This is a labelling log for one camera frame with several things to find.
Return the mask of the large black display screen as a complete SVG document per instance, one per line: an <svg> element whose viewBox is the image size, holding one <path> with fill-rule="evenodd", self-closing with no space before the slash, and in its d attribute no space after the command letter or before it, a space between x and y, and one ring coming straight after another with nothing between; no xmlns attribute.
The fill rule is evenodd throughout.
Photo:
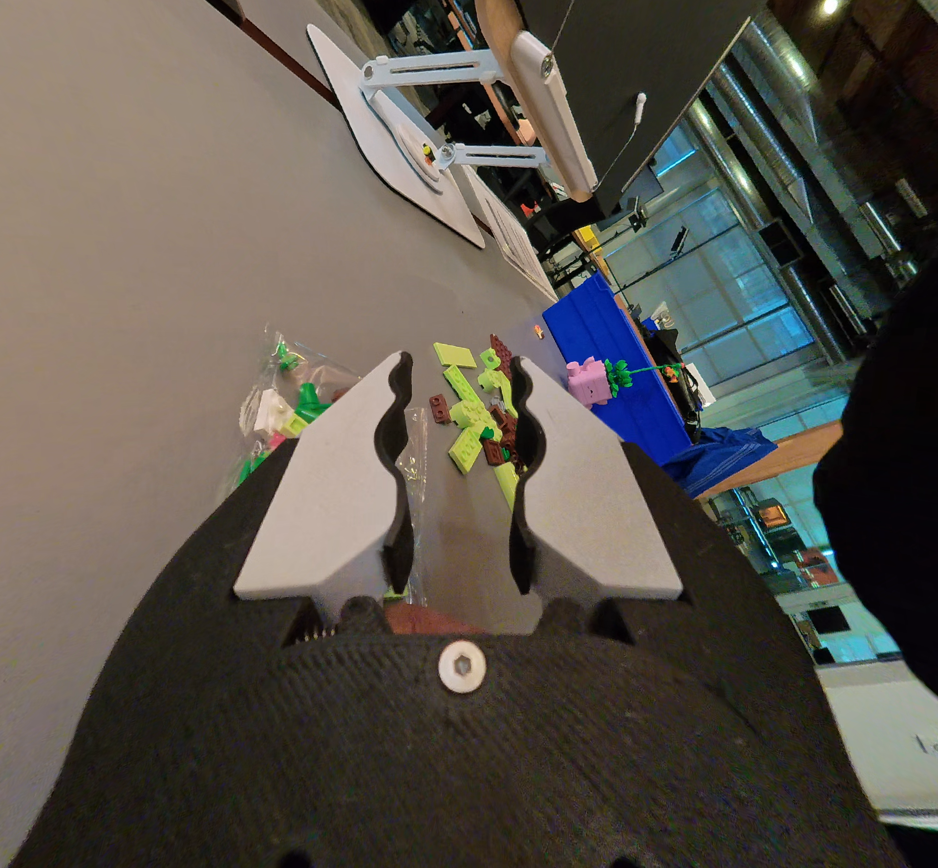
<svg viewBox="0 0 938 868"><path fill-rule="evenodd" d="M664 193L661 181L651 165L646 165L639 171L634 180L623 189L619 203L624 212L635 209L638 201L640 209L646 209L649 203Z"/></svg>

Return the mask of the laminated paper sheet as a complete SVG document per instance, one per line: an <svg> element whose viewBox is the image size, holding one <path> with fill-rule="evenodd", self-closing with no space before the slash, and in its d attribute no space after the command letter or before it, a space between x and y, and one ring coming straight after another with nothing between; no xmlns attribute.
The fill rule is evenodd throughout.
<svg viewBox="0 0 938 868"><path fill-rule="evenodd" d="M541 292L549 304L557 303L554 288L538 261L524 226L514 213L471 167L460 166L458 178L470 212L493 236L503 259Z"/></svg>

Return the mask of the wooden support post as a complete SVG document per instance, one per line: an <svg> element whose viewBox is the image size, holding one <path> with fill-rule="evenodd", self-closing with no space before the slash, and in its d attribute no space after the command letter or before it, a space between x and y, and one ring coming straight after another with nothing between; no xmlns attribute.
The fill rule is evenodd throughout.
<svg viewBox="0 0 938 868"><path fill-rule="evenodd" d="M783 438L778 442L776 450L724 481L702 491L696 499L705 501L725 491L750 487L790 471L815 465L837 443L841 435L841 421L835 420Z"/></svg>

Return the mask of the pile of toy bricks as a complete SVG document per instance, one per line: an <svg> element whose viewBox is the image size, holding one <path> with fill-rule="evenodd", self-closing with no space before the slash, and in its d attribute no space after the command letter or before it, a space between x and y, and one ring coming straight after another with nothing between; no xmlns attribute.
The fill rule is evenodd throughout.
<svg viewBox="0 0 938 868"><path fill-rule="evenodd" d="M438 360L432 346L431 350ZM490 348L490 338L486 348L473 354L476 369L439 363L450 395L430 396L428 407L436 423L459 431L448 448L456 470L466 476L477 462L486 463L509 510L513 510L526 465L518 450L519 411L512 374L509 378L495 369L499 359Z"/></svg>

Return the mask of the pink toy pot plant model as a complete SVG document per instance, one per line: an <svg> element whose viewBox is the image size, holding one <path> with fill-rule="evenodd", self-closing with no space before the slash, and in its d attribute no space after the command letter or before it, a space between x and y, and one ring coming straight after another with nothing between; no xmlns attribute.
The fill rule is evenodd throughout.
<svg viewBox="0 0 938 868"><path fill-rule="evenodd" d="M676 362L630 369L625 360L613 363L589 357L584 362L568 363L568 391L581 405L592 408L606 405L620 391L631 388L640 373L658 371L665 373L668 381L677 382L685 368L684 362Z"/></svg>

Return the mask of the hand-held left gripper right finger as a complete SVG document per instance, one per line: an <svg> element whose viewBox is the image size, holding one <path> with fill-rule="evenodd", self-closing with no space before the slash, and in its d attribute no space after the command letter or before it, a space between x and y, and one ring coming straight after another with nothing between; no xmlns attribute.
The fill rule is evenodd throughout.
<svg viewBox="0 0 938 868"><path fill-rule="evenodd" d="M684 587L624 443L532 359L511 361L524 471L509 557L522 595L590 610L611 599L674 601Z"/></svg>

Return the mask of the blue cloth bag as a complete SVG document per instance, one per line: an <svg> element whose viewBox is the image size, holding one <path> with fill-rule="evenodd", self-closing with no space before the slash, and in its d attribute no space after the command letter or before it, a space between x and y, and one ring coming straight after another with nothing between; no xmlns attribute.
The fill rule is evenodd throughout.
<svg viewBox="0 0 938 868"><path fill-rule="evenodd" d="M777 448L757 428L701 428L698 441L661 464L661 469L696 499Z"/></svg>

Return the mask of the black monitor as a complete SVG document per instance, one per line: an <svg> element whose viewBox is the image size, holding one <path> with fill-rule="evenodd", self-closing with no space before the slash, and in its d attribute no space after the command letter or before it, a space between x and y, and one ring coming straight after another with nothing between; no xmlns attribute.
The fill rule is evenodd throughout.
<svg viewBox="0 0 938 868"><path fill-rule="evenodd" d="M604 217L767 0L516 0L551 48Z"/></svg>

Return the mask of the silver ventilation duct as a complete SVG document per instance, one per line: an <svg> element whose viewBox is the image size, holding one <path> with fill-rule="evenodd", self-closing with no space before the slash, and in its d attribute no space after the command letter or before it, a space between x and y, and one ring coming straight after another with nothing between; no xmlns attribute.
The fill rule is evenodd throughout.
<svg viewBox="0 0 938 868"><path fill-rule="evenodd" d="M747 22L686 124L820 355L864 351L890 303L896 239L836 105L778 19Z"/></svg>

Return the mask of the blue storage bin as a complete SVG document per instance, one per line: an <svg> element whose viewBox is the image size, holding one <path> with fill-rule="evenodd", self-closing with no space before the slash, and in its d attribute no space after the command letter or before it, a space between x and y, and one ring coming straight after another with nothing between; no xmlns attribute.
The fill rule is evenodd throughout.
<svg viewBox="0 0 938 868"><path fill-rule="evenodd" d="M567 362L588 357L624 360L629 370L652 364L639 330L601 275L593 275L573 289L543 317ZM606 405L594 405L593 415L660 465L691 445L659 372L639 372L632 387L621 390Z"/></svg>

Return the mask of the white monitor stand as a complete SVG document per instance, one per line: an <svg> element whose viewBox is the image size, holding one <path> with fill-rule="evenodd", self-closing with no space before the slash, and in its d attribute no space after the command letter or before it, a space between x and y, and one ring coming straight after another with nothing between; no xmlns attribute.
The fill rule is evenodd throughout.
<svg viewBox="0 0 938 868"><path fill-rule="evenodd" d="M600 178L578 130L556 58L573 5L570 0L554 41L545 45L522 19L518 0L475 0L486 49L391 58L380 55L359 67L321 29L307 35L358 149L372 171L399 196L480 249L479 233L455 175L460 166L538 169L551 166L576 202L587 201L617 164L633 135ZM489 87L501 82L519 100L537 146L436 147L389 97L405 86ZM428 166L422 143L436 156Z"/></svg>

